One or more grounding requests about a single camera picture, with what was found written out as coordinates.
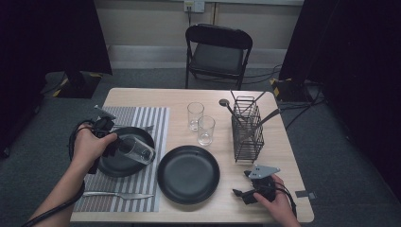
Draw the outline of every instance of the wooden table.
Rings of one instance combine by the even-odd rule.
[[[236,96],[258,97],[260,92],[234,91]],[[201,102],[204,114],[216,120],[214,141],[204,147],[218,161],[220,182],[216,192],[206,201],[195,205],[180,205],[161,197],[159,212],[118,213],[118,212],[75,212],[72,221],[114,221],[114,222],[153,222],[153,223],[268,223],[274,222],[268,210],[259,203],[245,205],[232,189],[248,191],[253,189],[251,181],[243,171],[253,169],[252,164],[238,164],[234,159],[231,115],[221,107],[222,98],[234,103],[229,91],[181,90],[181,89],[136,89],[114,88],[104,106],[118,107],[168,107],[170,118],[166,140],[166,152],[182,145],[201,146],[197,134],[187,127],[187,105]],[[263,118],[277,108],[274,96],[265,93],[257,104]],[[287,133],[280,115],[276,115],[263,125],[265,146],[255,164],[279,167],[277,175],[282,178],[296,205],[298,220],[310,222],[314,214],[308,198],[297,198],[295,191],[305,190]]]

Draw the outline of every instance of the electrical outlet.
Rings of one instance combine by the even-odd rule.
[[[195,12],[194,1],[183,1],[183,11]]]
[[[204,2],[195,1],[195,3],[194,3],[194,11],[195,12],[204,12]]]

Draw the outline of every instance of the handheld controller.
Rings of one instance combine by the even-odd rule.
[[[98,119],[97,122],[95,122],[95,124],[92,126],[92,134],[97,138],[103,138],[104,136],[110,134],[110,130],[114,126],[113,120],[115,120],[116,117],[113,114],[102,110],[97,105],[95,105],[95,110],[97,111],[97,114],[99,115],[100,119]],[[111,142],[111,144],[109,144],[105,148],[102,156],[103,157],[108,157],[109,155],[115,156],[115,151],[118,149],[120,143],[121,139],[117,137],[115,141]],[[94,164],[88,171],[89,174],[96,174],[99,161],[100,158],[97,158],[95,160]]]
[[[255,166],[252,171],[246,170],[244,171],[244,174],[251,179],[253,190],[242,192],[240,190],[233,189],[233,191],[237,197],[242,198],[245,204],[257,202],[253,196],[254,192],[261,194],[268,201],[274,201],[276,186],[271,174],[278,171],[280,171],[279,168],[268,166]]]

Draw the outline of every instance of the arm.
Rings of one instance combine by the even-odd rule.
[[[117,135],[115,133],[99,139],[89,130],[80,130],[75,142],[74,157],[70,166],[30,219],[73,198],[78,193],[83,178],[91,168],[94,160],[99,157],[107,145],[116,138]],[[73,209],[74,206],[71,205],[54,216],[43,220],[36,226],[69,226]]]
[[[274,174],[271,176],[277,183],[284,185],[283,180],[281,180],[279,177]],[[265,206],[270,211],[271,216],[284,227],[301,226],[297,218],[295,218],[294,214],[292,213],[288,198],[283,192],[277,190],[276,198],[273,202],[266,200],[266,198],[259,193],[254,193],[253,196],[258,202]]]

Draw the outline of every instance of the chair backrest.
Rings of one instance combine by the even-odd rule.
[[[243,50],[251,50],[253,46],[251,36],[245,31],[224,26],[194,25],[186,30],[185,38],[188,46],[191,42]]]

